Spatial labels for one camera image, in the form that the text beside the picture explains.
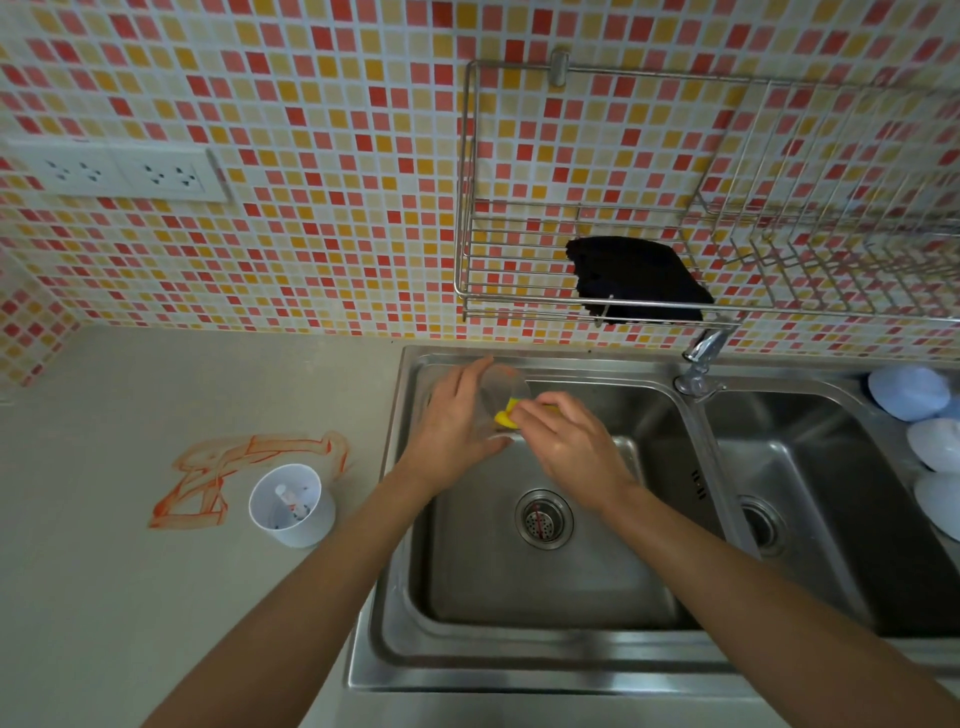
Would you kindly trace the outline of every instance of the chrome faucet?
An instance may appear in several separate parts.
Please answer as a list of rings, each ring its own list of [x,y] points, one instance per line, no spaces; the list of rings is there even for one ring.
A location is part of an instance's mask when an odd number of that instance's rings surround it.
[[[733,328],[705,328],[687,347],[684,359],[690,362],[690,368],[673,380],[673,386],[678,392],[703,401],[727,388],[723,384],[713,385],[707,382],[707,372],[733,331]]]

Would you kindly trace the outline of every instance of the stainless steel wire rack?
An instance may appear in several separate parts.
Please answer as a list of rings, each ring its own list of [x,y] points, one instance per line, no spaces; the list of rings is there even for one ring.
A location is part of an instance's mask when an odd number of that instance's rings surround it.
[[[467,319],[593,321],[567,240],[671,245],[715,303],[960,322],[960,92],[473,61],[455,289]]]

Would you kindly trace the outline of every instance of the electrical outlet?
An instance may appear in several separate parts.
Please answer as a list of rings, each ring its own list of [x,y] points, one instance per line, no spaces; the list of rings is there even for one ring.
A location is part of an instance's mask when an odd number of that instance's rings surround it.
[[[50,137],[8,139],[13,156],[43,188],[76,197],[145,197],[226,202],[207,148],[197,144],[85,142]]]
[[[129,187],[106,144],[19,138],[12,140],[10,147],[50,192],[75,197],[109,197]]]
[[[124,144],[113,158],[137,197],[225,202],[227,192],[204,146]]]

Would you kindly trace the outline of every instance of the hand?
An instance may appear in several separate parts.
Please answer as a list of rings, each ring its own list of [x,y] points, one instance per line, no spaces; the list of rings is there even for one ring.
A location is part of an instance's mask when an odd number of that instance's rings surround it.
[[[585,508],[616,504],[635,482],[607,429],[568,393],[544,392],[519,402],[510,416],[550,479]]]
[[[491,364],[491,356],[477,359],[456,367],[434,385],[420,424],[394,467],[426,488],[429,497],[513,442],[509,437],[485,438],[473,427],[478,383]]]

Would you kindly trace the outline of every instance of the gray countertop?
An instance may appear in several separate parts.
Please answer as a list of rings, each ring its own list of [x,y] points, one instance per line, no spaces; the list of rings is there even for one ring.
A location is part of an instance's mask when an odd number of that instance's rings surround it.
[[[87,328],[0,408],[0,703],[9,726],[142,720],[304,552],[249,521],[270,464],[230,477],[223,524],[149,529],[197,443],[351,444],[339,517],[375,485],[403,342]],[[759,698],[364,693],[344,654],[305,726],[782,726]]]

